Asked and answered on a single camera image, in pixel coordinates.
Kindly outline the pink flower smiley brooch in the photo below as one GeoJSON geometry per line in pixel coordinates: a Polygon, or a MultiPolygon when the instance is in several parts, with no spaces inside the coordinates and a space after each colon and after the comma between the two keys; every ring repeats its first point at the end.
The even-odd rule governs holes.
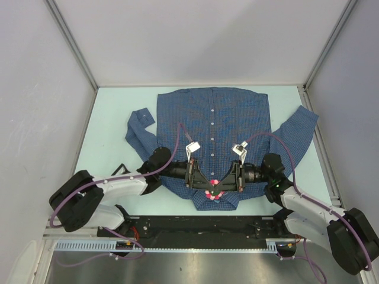
{"type": "Polygon", "coordinates": [[[224,192],[220,190],[215,190],[215,188],[220,183],[217,179],[210,180],[211,190],[205,191],[205,197],[211,201],[219,202],[220,198],[223,196],[224,192]]]}

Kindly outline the black framed clear box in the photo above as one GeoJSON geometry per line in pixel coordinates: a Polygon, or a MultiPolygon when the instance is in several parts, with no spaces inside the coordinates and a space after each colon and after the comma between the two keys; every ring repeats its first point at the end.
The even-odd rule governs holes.
{"type": "Polygon", "coordinates": [[[115,171],[112,173],[112,176],[125,175],[125,174],[128,174],[128,173],[130,173],[130,171],[128,171],[128,169],[126,168],[126,166],[125,166],[124,163],[121,163],[121,164],[115,169],[115,171]]]}

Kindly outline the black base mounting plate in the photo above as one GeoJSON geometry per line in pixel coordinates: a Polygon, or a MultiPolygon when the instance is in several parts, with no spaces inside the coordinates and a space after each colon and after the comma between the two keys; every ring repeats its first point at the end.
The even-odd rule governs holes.
{"type": "Polygon", "coordinates": [[[283,221],[272,216],[131,216],[114,231],[139,239],[159,233],[241,233],[255,239],[295,237],[283,221]]]}

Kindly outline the aluminium front frame rail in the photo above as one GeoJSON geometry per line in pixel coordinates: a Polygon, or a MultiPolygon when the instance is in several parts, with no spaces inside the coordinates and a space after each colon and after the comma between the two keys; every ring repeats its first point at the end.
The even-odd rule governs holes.
{"type": "Polygon", "coordinates": [[[86,228],[97,228],[97,236],[102,238],[134,237],[138,240],[155,238],[159,234],[186,235],[231,235],[242,234],[254,239],[291,238],[296,234],[310,234],[306,226],[314,226],[318,234],[327,234],[332,239],[354,237],[357,235],[363,242],[368,240],[364,233],[367,228],[363,214],[355,209],[346,211],[343,222],[336,217],[317,225],[295,212],[280,211],[274,216],[131,216],[115,229],[106,229],[105,225],[85,224],[82,220],[73,224],[48,224],[50,229],[63,229],[67,233],[86,228]]]}

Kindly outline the right aluminium corner post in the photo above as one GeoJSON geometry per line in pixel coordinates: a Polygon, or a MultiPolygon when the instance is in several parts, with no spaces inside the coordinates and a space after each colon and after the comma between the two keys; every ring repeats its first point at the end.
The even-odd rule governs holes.
{"type": "Polygon", "coordinates": [[[340,36],[342,30],[345,27],[345,24],[348,22],[350,16],[352,15],[354,9],[356,8],[358,0],[348,0],[345,7],[342,10],[341,15],[339,16],[335,26],[332,29],[331,34],[329,35],[325,45],[323,46],[315,64],[313,65],[309,75],[307,76],[305,82],[303,83],[303,89],[307,92],[311,84],[313,83],[316,75],[318,74],[320,68],[322,67],[327,56],[331,52],[334,44],[336,43],[338,37],[340,36]]]}

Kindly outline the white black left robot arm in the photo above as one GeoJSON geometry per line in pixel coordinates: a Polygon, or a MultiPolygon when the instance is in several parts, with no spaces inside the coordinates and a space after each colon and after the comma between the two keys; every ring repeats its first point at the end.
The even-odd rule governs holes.
{"type": "Polygon", "coordinates": [[[186,189],[209,195],[216,183],[201,173],[196,162],[193,158],[176,162],[168,148],[159,147],[132,173],[95,178],[87,170],[80,170],[50,197],[53,218],[57,218],[59,226],[67,232],[90,224],[125,236],[130,232],[131,222],[121,206],[108,202],[150,194],[162,185],[163,177],[179,179],[186,189]]]}

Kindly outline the blue plaid button shirt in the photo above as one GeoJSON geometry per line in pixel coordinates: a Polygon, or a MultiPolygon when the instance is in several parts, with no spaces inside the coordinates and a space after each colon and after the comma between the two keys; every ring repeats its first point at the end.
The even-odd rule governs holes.
{"type": "Polygon", "coordinates": [[[156,115],[147,108],[133,111],[125,139],[142,160],[158,147],[167,147],[175,159],[187,158],[188,139],[176,128],[185,125],[199,142],[194,153],[207,179],[221,179],[236,158],[234,144],[252,138],[246,161],[259,165],[267,153],[279,154],[285,175],[298,165],[313,139],[318,116],[300,106],[280,128],[272,131],[268,96],[238,88],[180,89],[158,95],[156,115]]]}

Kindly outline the aluminium corner post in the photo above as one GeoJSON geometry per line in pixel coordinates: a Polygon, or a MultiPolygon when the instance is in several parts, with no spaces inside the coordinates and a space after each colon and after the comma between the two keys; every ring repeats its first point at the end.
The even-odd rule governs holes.
{"type": "Polygon", "coordinates": [[[332,29],[331,34],[329,35],[325,45],[323,46],[315,64],[313,65],[309,75],[307,76],[305,82],[303,83],[303,89],[307,92],[311,84],[313,83],[316,75],[318,74],[320,68],[322,67],[327,56],[331,52],[334,44],[336,43],[338,37],[340,36],[342,30],[345,27],[345,24],[348,22],[350,16],[352,15],[354,9],[356,8],[358,0],[348,0],[345,7],[342,10],[341,15],[339,16],[335,26],[332,29]]]}
{"type": "Polygon", "coordinates": [[[61,32],[66,44],[68,45],[72,55],[78,63],[81,71],[83,72],[86,80],[90,84],[91,88],[96,92],[99,88],[94,75],[92,74],[89,65],[75,40],[58,4],[54,0],[44,0],[44,3],[49,10],[49,13],[53,17],[59,31],[61,32]]]}

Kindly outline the left aluminium corner post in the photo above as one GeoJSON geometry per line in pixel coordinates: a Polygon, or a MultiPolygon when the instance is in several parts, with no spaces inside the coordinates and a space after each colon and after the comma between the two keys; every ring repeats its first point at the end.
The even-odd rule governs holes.
{"type": "Polygon", "coordinates": [[[92,74],[89,65],[75,40],[58,4],[54,0],[44,0],[44,3],[49,10],[49,13],[53,17],[59,31],[61,32],[66,44],[68,45],[72,55],[78,63],[81,71],[83,72],[86,80],[90,84],[91,88],[96,92],[99,88],[94,75],[92,74]]]}

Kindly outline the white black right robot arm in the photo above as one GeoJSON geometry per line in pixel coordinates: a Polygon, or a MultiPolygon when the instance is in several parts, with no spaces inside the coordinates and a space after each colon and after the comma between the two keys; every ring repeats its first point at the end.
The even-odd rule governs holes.
{"type": "Polygon", "coordinates": [[[280,155],[269,153],[260,166],[233,161],[224,178],[211,185],[214,191],[240,192],[249,183],[264,183],[267,199],[281,207],[273,222],[277,236],[296,234],[310,240],[351,275],[371,268],[378,258],[378,236],[364,213],[328,205],[302,192],[284,170],[280,155]]]}

